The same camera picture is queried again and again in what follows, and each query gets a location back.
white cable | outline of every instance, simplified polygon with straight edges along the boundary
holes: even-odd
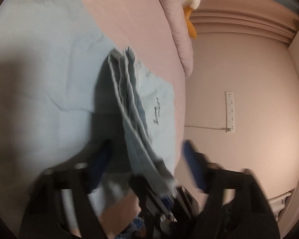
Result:
[[[198,126],[189,126],[189,125],[185,125],[184,127],[205,128],[205,129],[214,129],[214,130],[225,130],[225,131],[231,131],[231,128],[227,128],[227,127],[222,127],[222,128],[214,128],[214,127],[198,127]]]

pink wall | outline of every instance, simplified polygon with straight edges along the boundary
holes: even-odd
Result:
[[[240,33],[201,33],[186,83],[186,125],[225,127],[225,91],[234,93],[235,133],[185,128],[185,139],[226,169],[252,169],[272,198],[299,178],[299,81],[287,45]],[[194,196],[181,160],[175,175]]]

electrical outlet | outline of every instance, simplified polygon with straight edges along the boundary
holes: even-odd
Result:
[[[234,111],[234,93],[225,92],[226,95],[226,128],[230,128],[227,133],[235,132],[235,111]]]

bed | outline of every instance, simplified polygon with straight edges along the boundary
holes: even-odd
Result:
[[[119,49],[131,46],[138,58],[152,72],[173,85],[175,94],[175,162],[177,163],[184,131],[185,78],[191,74],[193,68],[193,52],[181,1],[81,1],[99,28],[114,41]],[[39,136],[40,132],[48,133],[52,128],[45,127],[43,131],[36,128],[30,123],[33,119],[27,117],[27,110],[15,107],[15,98],[10,94],[15,86],[9,84],[7,80],[7,78],[13,79],[14,73],[4,71],[8,69],[3,68],[3,72],[0,70],[0,103],[3,103],[0,108],[0,153],[4,152],[3,157],[0,157],[0,168],[1,166],[9,168],[11,157],[18,162],[19,150],[36,148],[37,141],[31,140],[36,130],[39,132],[37,134]],[[20,129],[11,128],[7,124],[14,123],[16,120],[20,122],[18,125],[23,126],[21,133]],[[22,136],[22,140],[27,141],[27,147],[18,145],[16,142],[18,136]],[[73,145],[79,148],[82,146],[80,145],[82,141],[78,141],[78,144],[75,145],[73,137],[65,139],[63,148],[73,147]],[[14,154],[6,153],[8,151],[13,151]],[[18,165],[17,169],[15,166],[11,166],[11,172],[0,172],[0,217],[15,235],[18,233],[22,211],[27,202],[28,187],[35,179],[34,174],[38,174],[42,170],[30,170],[29,167],[26,167],[26,163],[22,163]],[[9,194],[11,191],[8,188],[18,179],[22,180],[22,183],[19,183],[13,190],[18,193]],[[128,193],[123,200],[106,209],[100,216],[100,221],[109,238],[122,231],[132,221],[138,210],[137,198],[133,193]]]

pink bed sheet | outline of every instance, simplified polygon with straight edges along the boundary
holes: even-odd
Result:
[[[138,58],[151,71],[173,85],[177,150],[175,162],[177,163],[180,157],[185,118],[183,66],[187,68],[185,71],[188,75],[192,68],[192,47],[188,42],[182,7],[178,3],[180,0],[169,1],[168,4],[172,9],[165,7],[165,11],[162,6],[166,6],[166,3],[162,1],[82,0],[100,29],[120,49],[131,46]],[[173,23],[173,18],[175,21],[178,20],[179,24]],[[133,193],[130,193],[122,201],[107,209],[100,217],[100,221],[108,236],[113,237],[131,222],[138,211],[137,199]]]

